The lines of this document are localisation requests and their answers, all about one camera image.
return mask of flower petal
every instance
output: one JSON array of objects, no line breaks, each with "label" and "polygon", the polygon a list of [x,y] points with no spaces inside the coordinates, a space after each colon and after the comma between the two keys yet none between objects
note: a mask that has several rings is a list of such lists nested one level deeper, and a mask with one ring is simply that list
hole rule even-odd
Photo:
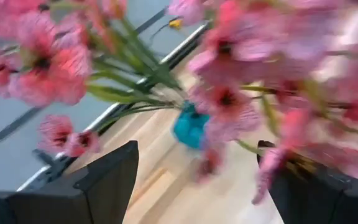
[{"label": "flower petal", "polygon": [[196,173],[196,181],[204,182],[210,175],[218,172],[223,163],[223,154],[225,153],[226,144],[224,142],[209,142],[204,139],[201,143],[203,156],[200,166]]},{"label": "flower petal", "polygon": [[85,152],[99,152],[99,137],[91,131],[69,135],[64,153],[66,156],[78,157]]},{"label": "flower petal", "polygon": [[217,57],[213,50],[205,50],[198,55],[195,55],[188,63],[187,68],[195,73],[202,71],[206,66],[213,62]]},{"label": "flower petal", "polygon": [[257,193],[252,200],[254,205],[259,204],[264,199],[272,184],[273,175],[285,159],[287,152],[287,149],[280,147],[271,148],[265,152],[257,174]]},{"label": "flower petal", "polygon": [[303,146],[307,142],[307,125],[311,119],[311,113],[308,109],[290,110],[282,123],[281,144],[289,149]]},{"label": "flower petal", "polygon": [[85,22],[80,13],[71,13],[65,16],[57,27],[54,47],[62,49],[78,44],[87,45],[88,33]]},{"label": "flower petal", "polygon": [[28,12],[20,16],[17,39],[35,52],[50,52],[57,34],[55,23],[47,13]]},{"label": "flower petal", "polygon": [[73,126],[69,117],[65,115],[48,115],[41,123],[39,131],[42,135],[39,148],[59,153],[65,150],[68,137],[73,132]]},{"label": "flower petal", "polygon": [[238,139],[241,132],[255,130],[260,122],[260,114],[252,105],[247,105],[238,119],[228,121],[212,116],[205,124],[205,135],[211,141],[233,141]]},{"label": "flower petal", "polygon": [[75,105],[85,96],[85,81],[82,78],[78,80],[62,80],[57,85],[57,101],[67,105]]},{"label": "flower petal", "polygon": [[39,131],[46,137],[54,136],[56,133],[73,132],[70,118],[65,115],[47,115],[41,123]]},{"label": "flower petal", "polygon": [[8,90],[10,75],[10,72],[7,70],[0,72],[0,96],[3,98],[9,98],[11,96]]},{"label": "flower petal", "polygon": [[32,106],[47,106],[57,95],[56,83],[45,78],[47,76],[46,72],[33,69],[13,80],[9,85],[9,91],[12,96]]},{"label": "flower petal", "polygon": [[235,44],[232,56],[235,60],[254,62],[269,58],[275,50],[272,42],[252,39]]},{"label": "flower petal", "polygon": [[56,68],[51,69],[64,71],[69,78],[86,78],[92,74],[90,52],[83,45],[60,49],[52,63]]},{"label": "flower petal", "polygon": [[209,102],[205,87],[194,85],[189,90],[189,100],[194,103],[196,111],[201,114],[208,114],[211,103]]}]

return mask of light wood floor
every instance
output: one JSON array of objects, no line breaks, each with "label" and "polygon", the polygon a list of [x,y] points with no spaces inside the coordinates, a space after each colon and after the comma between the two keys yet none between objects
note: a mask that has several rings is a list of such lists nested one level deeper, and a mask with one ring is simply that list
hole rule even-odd
[{"label": "light wood floor", "polygon": [[[344,37],[340,40],[344,43],[354,39],[349,33],[355,33],[358,27],[353,25],[358,23],[358,7],[350,11],[346,18],[352,22],[346,22]],[[189,88],[195,78],[184,69],[185,63],[186,60],[175,68],[175,72],[183,85]],[[77,170],[134,139],[139,142],[139,171],[125,224],[283,223],[270,196],[262,205],[251,204],[255,192],[256,158],[234,142],[229,146],[219,175],[204,185],[191,181],[195,155],[177,143],[170,132],[178,114],[175,110],[160,110],[120,119],[101,136],[102,153],[82,156],[67,172]],[[259,139],[274,140],[264,127],[247,133],[243,139],[253,145]]]}]

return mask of green stem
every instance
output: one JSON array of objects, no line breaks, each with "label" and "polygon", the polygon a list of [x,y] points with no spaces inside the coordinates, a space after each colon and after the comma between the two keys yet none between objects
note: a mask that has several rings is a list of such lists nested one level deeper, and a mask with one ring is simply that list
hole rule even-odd
[{"label": "green stem", "polygon": [[254,154],[258,154],[260,156],[262,155],[262,150],[257,149],[256,147],[253,147],[253,146],[249,145],[248,143],[246,143],[244,141],[241,141],[239,139],[237,139],[236,142],[238,143],[238,145],[240,145],[244,149],[247,149],[249,152],[252,152]]},{"label": "green stem", "polygon": [[121,22],[125,28],[125,30],[128,32],[129,37],[134,42],[134,44],[142,50],[142,52],[148,56],[151,61],[153,61],[154,64],[159,65],[158,60],[154,57],[154,54],[139,40],[138,35],[135,32],[135,27],[132,26],[132,24],[124,17],[121,19]]}]

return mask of blue vase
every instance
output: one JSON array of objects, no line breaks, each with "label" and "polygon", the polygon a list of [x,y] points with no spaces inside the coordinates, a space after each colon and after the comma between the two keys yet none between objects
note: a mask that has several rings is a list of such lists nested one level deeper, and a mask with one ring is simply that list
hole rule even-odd
[{"label": "blue vase", "polygon": [[208,120],[209,115],[197,113],[195,106],[186,101],[183,111],[173,126],[173,134],[186,146],[201,149],[204,125]]}]

